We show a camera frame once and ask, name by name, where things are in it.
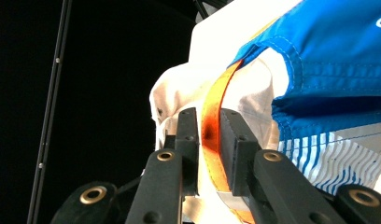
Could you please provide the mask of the blue cap with orange strap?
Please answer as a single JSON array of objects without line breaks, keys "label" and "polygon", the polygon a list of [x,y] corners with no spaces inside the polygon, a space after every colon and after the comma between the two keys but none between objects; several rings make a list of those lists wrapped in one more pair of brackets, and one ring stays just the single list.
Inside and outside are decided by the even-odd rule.
[{"label": "blue cap with orange strap", "polygon": [[202,112],[202,149],[216,190],[230,194],[219,116],[233,74],[266,50],[289,84],[272,102],[286,156],[346,224],[381,224],[381,0],[302,0],[238,51]]}]

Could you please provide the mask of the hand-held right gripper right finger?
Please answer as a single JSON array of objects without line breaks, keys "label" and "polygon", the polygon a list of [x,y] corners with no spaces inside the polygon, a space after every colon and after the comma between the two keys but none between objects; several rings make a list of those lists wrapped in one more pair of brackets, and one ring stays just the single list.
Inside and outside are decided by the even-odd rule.
[{"label": "hand-held right gripper right finger", "polygon": [[246,202],[257,224],[346,224],[286,156],[260,147],[239,113],[221,109],[219,125],[230,194]]}]

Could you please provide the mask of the thin black metal pole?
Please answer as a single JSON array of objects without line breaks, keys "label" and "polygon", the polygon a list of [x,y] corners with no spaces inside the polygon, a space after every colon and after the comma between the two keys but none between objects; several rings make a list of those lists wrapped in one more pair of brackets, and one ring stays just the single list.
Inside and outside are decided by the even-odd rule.
[{"label": "thin black metal pole", "polygon": [[45,173],[48,163],[51,129],[54,121],[56,99],[60,86],[60,77],[63,68],[64,52],[71,17],[72,4],[73,0],[62,0],[62,9],[49,78],[49,90],[35,166],[33,191],[31,195],[26,224],[37,224],[38,221]]}]

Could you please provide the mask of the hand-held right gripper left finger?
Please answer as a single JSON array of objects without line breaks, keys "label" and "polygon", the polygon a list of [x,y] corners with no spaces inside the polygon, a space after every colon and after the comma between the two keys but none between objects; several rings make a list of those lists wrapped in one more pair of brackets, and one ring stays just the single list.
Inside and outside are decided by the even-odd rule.
[{"label": "hand-held right gripper left finger", "polygon": [[195,108],[178,115],[176,134],[148,158],[125,224],[182,224],[182,202],[198,194],[199,136]]}]

